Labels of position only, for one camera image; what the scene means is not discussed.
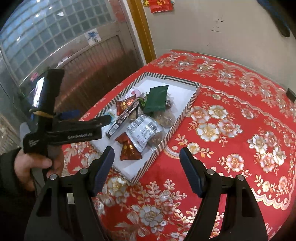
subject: black sleeve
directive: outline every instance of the black sleeve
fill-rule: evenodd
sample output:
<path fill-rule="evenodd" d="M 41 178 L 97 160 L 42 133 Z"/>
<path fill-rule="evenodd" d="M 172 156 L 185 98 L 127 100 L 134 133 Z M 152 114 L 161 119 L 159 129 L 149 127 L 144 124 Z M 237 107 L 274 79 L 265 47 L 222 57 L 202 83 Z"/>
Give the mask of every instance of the black sleeve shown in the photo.
<path fill-rule="evenodd" d="M 0 231 L 1 240 L 23 240 L 35 203 L 34 192 L 22 189 L 14 172 L 19 149 L 0 156 Z"/>

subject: red candy wrapper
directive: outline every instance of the red candy wrapper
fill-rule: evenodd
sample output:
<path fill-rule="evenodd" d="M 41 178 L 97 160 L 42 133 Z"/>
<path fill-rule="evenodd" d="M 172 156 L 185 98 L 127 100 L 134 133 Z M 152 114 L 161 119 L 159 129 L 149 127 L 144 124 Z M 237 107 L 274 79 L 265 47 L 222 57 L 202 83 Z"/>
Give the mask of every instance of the red candy wrapper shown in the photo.
<path fill-rule="evenodd" d="M 133 145 L 127 134 L 124 132 L 115 139 L 122 144 L 120 160 L 139 160 L 142 159 L 141 153 Z"/>
<path fill-rule="evenodd" d="M 133 101 L 136 99 L 136 95 L 129 97 L 123 101 L 117 101 L 116 103 L 116 111 L 117 115 L 120 116 L 124 110 L 129 107 Z"/>
<path fill-rule="evenodd" d="M 149 0 L 149 5 L 152 13 L 173 10 L 170 0 Z"/>
<path fill-rule="evenodd" d="M 117 137 L 115 139 L 117 142 L 119 142 L 120 144 L 123 144 L 124 142 L 127 142 L 129 140 L 128 135 L 123 132 L 119 137 Z"/>

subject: glass block window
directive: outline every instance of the glass block window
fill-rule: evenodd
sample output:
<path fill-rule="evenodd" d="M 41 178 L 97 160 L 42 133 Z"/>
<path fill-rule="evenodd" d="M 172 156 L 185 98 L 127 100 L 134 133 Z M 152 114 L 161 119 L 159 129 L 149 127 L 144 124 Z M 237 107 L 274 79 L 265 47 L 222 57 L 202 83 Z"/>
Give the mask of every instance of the glass block window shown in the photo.
<path fill-rule="evenodd" d="M 1 51 L 21 83 L 77 36 L 112 21 L 107 0 L 25 0 L 0 32 Z"/>

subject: human hand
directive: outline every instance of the human hand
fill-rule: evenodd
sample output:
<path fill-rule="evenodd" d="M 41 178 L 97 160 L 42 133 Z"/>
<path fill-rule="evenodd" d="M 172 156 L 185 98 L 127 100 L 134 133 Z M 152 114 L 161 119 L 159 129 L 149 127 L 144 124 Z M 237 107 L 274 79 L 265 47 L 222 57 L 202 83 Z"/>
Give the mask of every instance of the human hand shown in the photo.
<path fill-rule="evenodd" d="M 64 168 L 64 154 L 62 149 L 60 149 L 60 152 L 54 161 L 35 153 L 25 154 L 22 149 L 19 151 L 15 158 L 14 170 L 17 178 L 27 191 L 35 190 L 33 178 L 30 174 L 30 170 L 33 167 L 39 167 L 42 169 L 51 167 L 46 174 L 47 178 L 53 173 L 61 176 Z"/>

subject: striped tray border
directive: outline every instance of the striped tray border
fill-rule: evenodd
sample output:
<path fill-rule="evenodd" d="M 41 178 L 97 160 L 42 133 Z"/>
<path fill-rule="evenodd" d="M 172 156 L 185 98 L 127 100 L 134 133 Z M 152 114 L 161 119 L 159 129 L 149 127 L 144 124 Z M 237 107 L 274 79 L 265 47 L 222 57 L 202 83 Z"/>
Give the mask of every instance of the striped tray border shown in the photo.
<path fill-rule="evenodd" d="M 171 139 L 175 131 L 178 129 L 179 124 L 184 119 L 185 114 L 188 112 L 188 110 L 191 108 L 193 102 L 195 101 L 196 97 L 198 96 L 200 85 L 197 82 L 189 81 L 186 79 L 181 79 L 165 74 L 156 74 L 151 72 L 144 72 L 142 75 L 140 75 L 138 78 L 136 78 L 132 83 L 130 83 L 123 91 L 121 91 L 117 96 L 115 96 L 97 115 L 97 117 L 104 115 L 111 106 L 116 104 L 116 102 L 124 96 L 133 86 L 135 86 L 137 83 L 139 83 L 141 80 L 143 80 L 146 76 L 162 79 L 162 80 L 172 80 L 181 82 L 187 85 L 192 85 L 196 87 L 196 91 L 190 98 L 189 102 L 187 103 L 186 107 L 183 109 L 182 113 L 177 118 L 174 125 L 170 128 L 169 132 L 165 135 L 164 139 L 161 141 L 161 143 L 158 145 L 156 150 L 152 153 L 150 158 L 145 162 L 143 167 L 138 171 L 137 175 L 134 176 L 131 179 L 131 183 L 137 183 L 139 179 L 144 175 L 144 173 L 149 169 L 149 167 L 152 165 L 152 163 L 155 161 L 155 159 L 159 156 L 159 154 L 162 152 L 162 150 L 166 147 L 168 141 Z"/>

